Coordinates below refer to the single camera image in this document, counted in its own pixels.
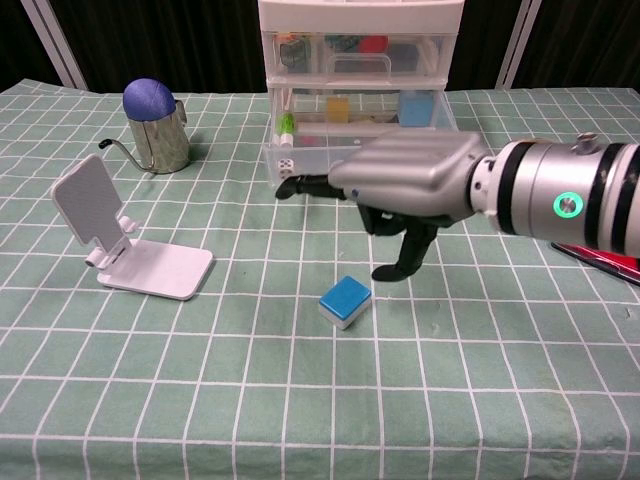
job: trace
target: black ring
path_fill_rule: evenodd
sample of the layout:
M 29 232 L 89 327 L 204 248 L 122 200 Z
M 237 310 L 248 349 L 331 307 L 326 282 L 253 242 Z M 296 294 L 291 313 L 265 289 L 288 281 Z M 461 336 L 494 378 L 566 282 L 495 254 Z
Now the black ring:
M 513 197 L 513 183 L 520 163 L 527 151 L 533 146 L 533 142 L 522 142 L 516 145 L 505 161 L 500 186 L 498 187 L 498 224 L 500 230 L 511 235 L 516 235 L 511 221 L 511 198 Z
M 627 223 L 629 222 L 631 202 L 633 201 L 636 185 L 638 184 L 638 175 L 640 175 L 640 148 L 636 147 L 636 151 L 624 174 L 618 204 L 616 205 L 616 213 L 613 217 L 613 228 L 611 229 L 611 248 L 614 252 L 620 253 L 621 255 L 625 254 Z
M 584 240 L 587 247 L 595 250 L 598 250 L 600 206 L 602 205 L 604 187 L 607 184 L 607 177 L 609 176 L 611 166 L 622 147 L 624 147 L 623 143 L 612 143 L 606 148 L 602 154 L 602 158 L 600 158 L 596 175 L 593 178 L 593 186 L 591 187 L 591 192 L 589 192 L 589 200 L 587 200 L 587 209 L 584 218 Z

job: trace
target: yellow block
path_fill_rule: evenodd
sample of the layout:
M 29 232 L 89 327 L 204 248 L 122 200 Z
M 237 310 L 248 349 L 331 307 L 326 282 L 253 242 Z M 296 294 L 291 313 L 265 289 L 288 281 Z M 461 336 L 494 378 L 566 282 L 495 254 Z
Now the yellow block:
M 349 123 L 349 99 L 346 97 L 327 98 L 327 121 Z

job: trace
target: blue ball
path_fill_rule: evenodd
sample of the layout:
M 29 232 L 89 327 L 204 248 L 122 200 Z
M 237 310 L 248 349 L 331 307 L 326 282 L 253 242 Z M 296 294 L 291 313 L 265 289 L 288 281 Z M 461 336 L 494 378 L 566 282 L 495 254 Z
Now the blue ball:
M 176 101 L 169 89 L 152 78 L 139 78 L 127 85 L 122 104 L 127 117 L 138 122 L 159 120 L 176 110 Z

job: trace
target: blue and white cube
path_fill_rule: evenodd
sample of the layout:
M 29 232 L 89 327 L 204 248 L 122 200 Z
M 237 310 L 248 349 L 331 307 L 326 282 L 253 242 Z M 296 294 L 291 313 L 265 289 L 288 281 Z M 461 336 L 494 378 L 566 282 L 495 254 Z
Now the blue and white cube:
M 371 290 L 346 276 L 320 299 L 320 313 L 340 330 L 371 305 Z

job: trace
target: red object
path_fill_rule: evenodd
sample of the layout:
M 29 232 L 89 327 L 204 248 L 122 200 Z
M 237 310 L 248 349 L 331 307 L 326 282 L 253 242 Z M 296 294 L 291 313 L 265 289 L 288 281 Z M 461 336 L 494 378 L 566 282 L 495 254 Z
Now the red object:
M 552 243 L 551 246 L 592 267 L 640 286 L 640 259 L 638 258 L 625 257 L 624 255 L 601 252 L 600 250 L 575 245 Z
M 389 46 L 389 37 L 384 35 L 371 35 L 364 37 L 358 44 L 360 53 L 382 53 Z

